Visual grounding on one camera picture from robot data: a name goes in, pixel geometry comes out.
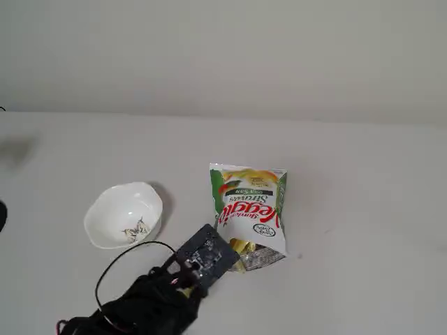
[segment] ceramic bowl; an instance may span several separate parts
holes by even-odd
[[[116,185],[104,191],[84,217],[93,245],[102,249],[132,246],[160,230],[163,203],[147,183]]]

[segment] black object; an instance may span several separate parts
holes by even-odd
[[[8,209],[6,208],[6,205],[2,201],[0,201],[0,232],[5,226],[7,218],[8,218]]]
[[[239,260],[237,254],[211,225],[204,225],[178,251],[177,260],[192,269],[206,291]]]
[[[205,225],[162,267],[138,277],[122,297],[102,305],[89,318],[58,322],[57,331],[65,324],[61,335],[181,334],[197,318],[207,289],[238,259],[216,230]],[[180,270],[170,273],[174,262]]]

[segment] snack bag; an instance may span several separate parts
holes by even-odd
[[[241,255],[235,270],[254,270],[286,257],[281,221],[287,171],[210,164],[215,228]]]

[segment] yellow part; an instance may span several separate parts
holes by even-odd
[[[243,252],[245,246],[247,246],[248,243],[248,241],[242,241],[241,239],[230,240],[231,248],[233,248],[233,250],[236,251],[238,254],[241,254]]]
[[[243,169],[240,171],[225,171],[222,172],[222,177],[225,181],[235,177],[246,179],[248,182],[251,182],[253,178],[261,178],[265,181],[271,181],[274,184],[278,182],[278,177],[273,172],[267,170]]]

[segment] black wire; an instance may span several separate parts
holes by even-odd
[[[98,289],[99,289],[99,285],[101,284],[101,281],[103,281],[103,279],[104,279],[104,276],[108,273],[108,271],[109,271],[110,268],[114,265],[114,263],[116,263],[116,261],[118,261],[118,259],[120,259],[122,256],[126,255],[129,251],[132,251],[133,249],[135,249],[135,248],[137,248],[137,247],[139,247],[139,246],[145,245],[145,244],[160,244],[160,245],[162,245],[162,246],[165,246],[166,248],[169,248],[169,249],[175,254],[175,250],[174,250],[171,246],[169,246],[169,245],[167,245],[166,243],[163,243],[163,242],[159,242],[159,241],[147,241],[147,242],[139,243],[139,244],[137,244],[136,246],[133,246],[132,248],[129,248],[129,249],[123,251],[122,253],[120,253],[120,254],[119,254],[119,255],[118,255],[118,256],[117,256],[117,257],[116,257],[116,258],[115,258],[109,265],[108,265],[108,267],[105,268],[103,274],[101,274],[101,276],[99,277],[98,283],[96,284],[96,287],[95,287],[95,299],[96,299],[96,303],[98,304],[98,309],[99,309],[99,311],[103,314],[103,317],[105,318],[105,320],[106,320],[107,322],[110,323],[110,325],[112,325],[115,329],[117,329],[117,330],[119,330],[119,331],[121,331],[121,332],[124,332],[124,333],[128,333],[128,332],[127,332],[125,329],[121,329],[120,327],[118,327],[115,323],[113,323],[112,321],[110,321],[109,318],[107,318],[107,316],[104,314],[104,312],[103,312],[103,305],[101,304],[101,302],[99,301],[99,298],[98,298]]]

